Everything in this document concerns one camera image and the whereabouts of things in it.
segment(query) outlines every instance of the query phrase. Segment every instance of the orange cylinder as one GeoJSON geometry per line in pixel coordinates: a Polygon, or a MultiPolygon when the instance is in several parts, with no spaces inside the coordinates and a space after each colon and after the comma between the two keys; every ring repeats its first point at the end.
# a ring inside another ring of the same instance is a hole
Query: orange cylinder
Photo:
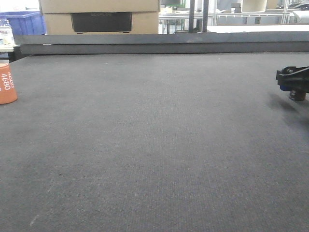
{"type": "Polygon", "coordinates": [[[10,65],[0,63],[0,104],[8,104],[17,100],[10,65]]]}

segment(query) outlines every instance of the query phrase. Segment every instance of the plastic bottle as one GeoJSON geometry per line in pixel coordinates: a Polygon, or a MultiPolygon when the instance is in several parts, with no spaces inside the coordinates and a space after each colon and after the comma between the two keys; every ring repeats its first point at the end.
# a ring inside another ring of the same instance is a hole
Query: plastic bottle
{"type": "Polygon", "coordinates": [[[0,17],[0,38],[6,47],[14,46],[14,37],[9,21],[5,17],[0,17]]]}

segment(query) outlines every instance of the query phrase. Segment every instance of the table surface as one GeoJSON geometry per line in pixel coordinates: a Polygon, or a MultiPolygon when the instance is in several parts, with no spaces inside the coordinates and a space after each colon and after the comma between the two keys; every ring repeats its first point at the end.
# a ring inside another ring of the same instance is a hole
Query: table surface
{"type": "Polygon", "coordinates": [[[1,47],[0,46],[0,52],[13,52],[14,48],[13,47],[1,47]]]}
{"type": "Polygon", "coordinates": [[[79,55],[11,64],[2,232],[309,231],[308,53],[79,55]]]}

